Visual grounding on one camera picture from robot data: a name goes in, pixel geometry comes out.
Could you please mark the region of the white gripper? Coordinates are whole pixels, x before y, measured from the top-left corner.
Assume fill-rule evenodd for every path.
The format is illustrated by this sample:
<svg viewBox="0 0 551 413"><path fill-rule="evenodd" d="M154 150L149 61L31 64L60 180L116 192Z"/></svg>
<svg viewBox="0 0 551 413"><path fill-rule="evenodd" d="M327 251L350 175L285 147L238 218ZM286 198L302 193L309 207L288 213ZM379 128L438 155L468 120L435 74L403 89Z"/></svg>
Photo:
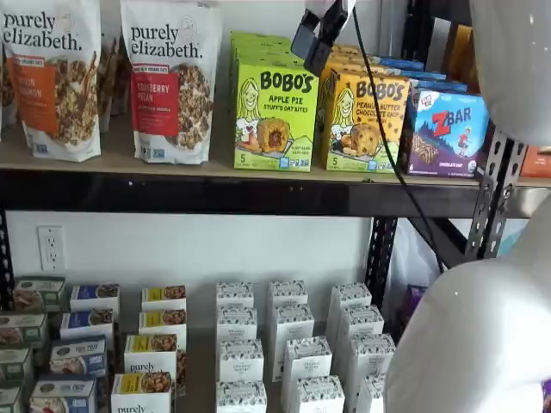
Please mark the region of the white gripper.
<svg viewBox="0 0 551 413"><path fill-rule="evenodd" d="M305 13L296 30L291 51L304 58L304 68L320 77L340 35L356 7L356 0L305 1Z"/></svg>

